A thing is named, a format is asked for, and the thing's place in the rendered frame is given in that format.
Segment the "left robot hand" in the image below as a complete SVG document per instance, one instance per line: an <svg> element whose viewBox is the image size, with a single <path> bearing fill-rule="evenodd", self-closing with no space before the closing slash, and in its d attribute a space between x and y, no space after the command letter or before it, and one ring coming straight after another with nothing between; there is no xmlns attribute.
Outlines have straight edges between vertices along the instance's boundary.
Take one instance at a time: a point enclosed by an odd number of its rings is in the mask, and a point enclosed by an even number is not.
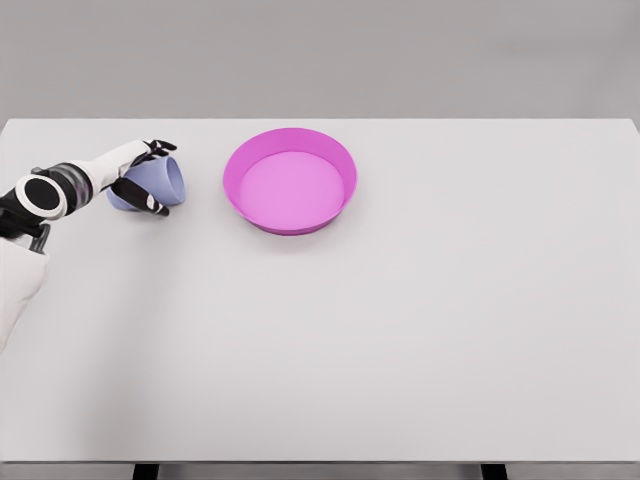
<svg viewBox="0 0 640 480"><path fill-rule="evenodd" d="M105 191L110 201L121 209L168 216L169 207L159 203L148 191L124 175L141 163L171 156L176 149L175 145L164 140L135 140L97 157L86 165L93 196Z"/></svg>

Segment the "lavender cup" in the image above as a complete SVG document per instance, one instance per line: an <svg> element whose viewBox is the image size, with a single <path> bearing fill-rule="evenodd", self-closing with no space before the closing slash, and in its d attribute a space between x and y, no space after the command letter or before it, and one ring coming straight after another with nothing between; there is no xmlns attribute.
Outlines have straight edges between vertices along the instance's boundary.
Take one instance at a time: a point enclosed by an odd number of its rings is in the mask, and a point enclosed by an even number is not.
<svg viewBox="0 0 640 480"><path fill-rule="evenodd" d="M124 175L148 191L159 203L170 207L185 201L186 190L181 170L171 156L146 161Z"/></svg>

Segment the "pink plate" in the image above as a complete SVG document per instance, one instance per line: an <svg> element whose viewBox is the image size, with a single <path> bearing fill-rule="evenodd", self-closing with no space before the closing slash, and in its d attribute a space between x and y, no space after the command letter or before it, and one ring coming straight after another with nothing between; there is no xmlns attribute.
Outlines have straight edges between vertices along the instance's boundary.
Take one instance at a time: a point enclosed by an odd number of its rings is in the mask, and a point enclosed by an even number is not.
<svg viewBox="0 0 640 480"><path fill-rule="evenodd" d="M278 128L241 144L224 169L223 189L236 212L268 233L318 231L346 208L356 163L333 137L307 128Z"/></svg>

